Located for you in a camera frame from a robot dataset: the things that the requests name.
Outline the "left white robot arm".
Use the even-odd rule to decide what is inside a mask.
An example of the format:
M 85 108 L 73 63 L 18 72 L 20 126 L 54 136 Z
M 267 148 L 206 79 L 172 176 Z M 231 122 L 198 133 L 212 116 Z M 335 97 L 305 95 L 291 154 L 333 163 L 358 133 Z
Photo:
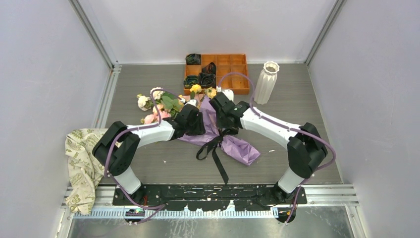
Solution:
M 174 118 L 164 118 L 160 124 L 125 125 L 114 122 L 94 146 L 92 155 L 103 165 L 125 192 L 125 198 L 133 205 L 144 200 L 142 183 L 134 174 L 131 162 L 141 146 L 161 141 L 171 141 L 184 135 L 205 133 L 202 113 L 197 100 L 188 101 Z

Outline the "pink and white flower bunch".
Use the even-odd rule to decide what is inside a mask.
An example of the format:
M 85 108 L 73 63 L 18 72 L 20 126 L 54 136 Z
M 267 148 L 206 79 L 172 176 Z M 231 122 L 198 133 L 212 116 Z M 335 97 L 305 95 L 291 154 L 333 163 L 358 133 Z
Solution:
M 153 92 L 151 94 L 152 97 L 143 94 L 137 95 L 139 109 L 142 111 L 153 111 L 140 120 L 141 124 L 151 124 L 164 118 L 175 119 L 186 102 L 182 95 L 175 96 L 169 92 L 162 91 L 160 87 L 153 88 L 151 92 Z

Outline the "white ribbed ceramic vase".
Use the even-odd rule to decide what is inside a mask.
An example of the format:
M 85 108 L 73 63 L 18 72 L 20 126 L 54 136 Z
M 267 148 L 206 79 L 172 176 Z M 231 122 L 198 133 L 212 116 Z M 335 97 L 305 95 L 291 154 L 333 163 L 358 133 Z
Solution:
M 266 104 L 268 102 L 277 81 L 279 70 L 279 65 L 274 61 L 264 63 L 254 94 L 254 101 L 257 104 Z

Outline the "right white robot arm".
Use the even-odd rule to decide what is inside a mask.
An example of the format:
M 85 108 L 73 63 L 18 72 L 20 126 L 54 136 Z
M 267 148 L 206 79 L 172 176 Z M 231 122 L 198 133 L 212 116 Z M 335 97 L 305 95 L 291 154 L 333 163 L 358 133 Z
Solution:
M 294 197 L 294 190 L 309 179 L 328 151 L 317 128 L 311 123 L 292 124 L 263 113 L 251 104 L 235 104 L 229 91 L 219 92 L 210 99 L 215 110 L 217 126 L 222 129 L 244 129 L 263 135 L 284 147 L 288 169 L 276 183 L 275 197 L 286 204 Z

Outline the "yellow flower stem bunch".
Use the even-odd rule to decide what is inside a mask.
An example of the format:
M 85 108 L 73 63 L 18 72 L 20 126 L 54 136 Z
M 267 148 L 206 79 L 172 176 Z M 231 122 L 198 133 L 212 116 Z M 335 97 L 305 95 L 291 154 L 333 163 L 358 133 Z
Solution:
M 179 95 L 181 99 L 186 102 L 192 99 L 196 100 L 200 105 L 205 98 L 212 99 L 216 96 L 217 91 L 215 88 L 202 88 L 199 84 L 191 86 L 190 89 L 185 89 L 185 92 L 189 92 L 188 95 Z

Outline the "black ribbon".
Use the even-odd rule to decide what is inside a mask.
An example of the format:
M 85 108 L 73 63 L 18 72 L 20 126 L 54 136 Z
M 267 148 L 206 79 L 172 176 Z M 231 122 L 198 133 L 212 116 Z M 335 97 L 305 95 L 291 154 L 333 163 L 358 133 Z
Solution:
M 209 155 L 209 153 L 211 153 L 213 161 L 221 175 L 221 178 L 224 184 L 228 184 L 229 177 L 223 164 L 220 161 L 220 158 L 216 150 L 218 147 L 221 147 L 221 143 L 225 136 L 236 135 L 238 134 L 238 131 L 239 131 L 239 128 L 237 127 L 219 129 L 218 130 L 219 134 L 215 138 L 213 138 L 210 142 L 205 143 L 196 153 L 197 160 L 204 160 Z

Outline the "purple wrapping paper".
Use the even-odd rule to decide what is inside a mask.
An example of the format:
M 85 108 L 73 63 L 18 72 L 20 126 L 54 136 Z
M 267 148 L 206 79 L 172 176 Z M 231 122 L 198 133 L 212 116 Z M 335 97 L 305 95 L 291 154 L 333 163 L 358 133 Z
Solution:
M 194 136 L 184 135 L 179 140 L 203 146 L 205 143 L 219 136 L 216 126 L 216 111 L 211 106 L 210 99 L 207 96 L 204 97 L 201 103 L 200 112 L 203 114 L 205 134 Z M 247 166 L 260 156 L 260 152 L 250 143 L 233 135 L 226 135 L 222 138 L 221 149 L 228 156 Z

